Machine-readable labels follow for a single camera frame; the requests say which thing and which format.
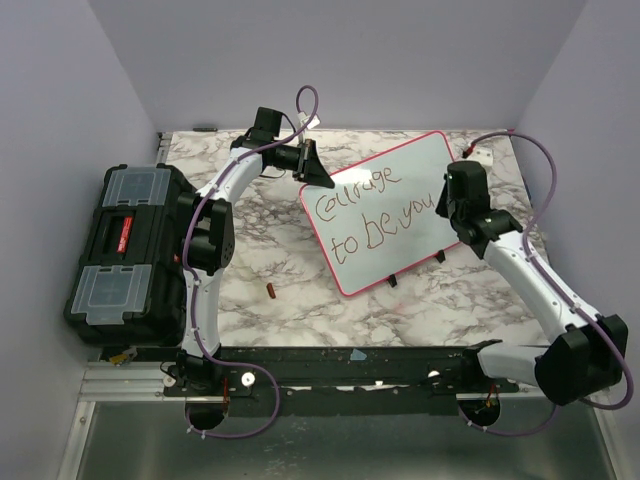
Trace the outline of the whiteboard with pink frame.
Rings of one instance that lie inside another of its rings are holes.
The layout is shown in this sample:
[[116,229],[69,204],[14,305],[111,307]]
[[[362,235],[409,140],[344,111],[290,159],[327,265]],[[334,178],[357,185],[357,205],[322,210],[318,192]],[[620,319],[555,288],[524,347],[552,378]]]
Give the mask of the whiteboard with pink frame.
[[436,213],[453,160],[445,135],[432,131],[333,173],[333,188],[300,189],[341,294],[356,295],[457,245]]

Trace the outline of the dark red marker cap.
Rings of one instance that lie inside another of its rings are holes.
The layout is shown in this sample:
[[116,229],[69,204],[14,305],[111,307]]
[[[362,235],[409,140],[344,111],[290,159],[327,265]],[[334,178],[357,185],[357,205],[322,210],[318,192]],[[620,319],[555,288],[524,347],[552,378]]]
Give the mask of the dark red marker cap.
[[267,291],[268,291],[269,297],[270,297],[271,299],[276,299],[276,293],[275,293],[275,288],[274,288],[273,284],[272,284],[272,283],[268,283],[268,284],[266,285],[266,288],[267,288]]

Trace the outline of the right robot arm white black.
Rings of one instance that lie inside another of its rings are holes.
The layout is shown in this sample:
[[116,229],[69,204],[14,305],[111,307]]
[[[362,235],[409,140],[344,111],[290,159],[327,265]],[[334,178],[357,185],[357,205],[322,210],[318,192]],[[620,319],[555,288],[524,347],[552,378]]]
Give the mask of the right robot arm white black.
[[549,346],[481,342],[468,349],[460,379],[480,392],[496,378],[536,386],[564,406],[612,387],[624,375],[628,328],[584,302],[544,261],[506,210],[490,205],[487,173],[476,161],[448,165],[436,212],[458,239],[511,286],[539,321]]

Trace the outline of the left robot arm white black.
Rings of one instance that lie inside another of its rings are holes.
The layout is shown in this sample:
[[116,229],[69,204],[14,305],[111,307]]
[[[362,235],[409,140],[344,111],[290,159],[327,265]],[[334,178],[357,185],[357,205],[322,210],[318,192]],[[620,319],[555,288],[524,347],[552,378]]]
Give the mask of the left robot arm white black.
[[311,186],[332,189],[334,181],[320,162],[316,142],[304,132],[319,124],[317,111],[297,110],[299,127],[281,139],[285,114],[261,107],[254,125],[231,144],[221,171],[194,195],[192,217],[182,243],[186,320],[176,358],[176,380],[201,395],[214,393],[222,380],[218,307],[221,281],[235,250],[233,206],[268,167],[288,170]]

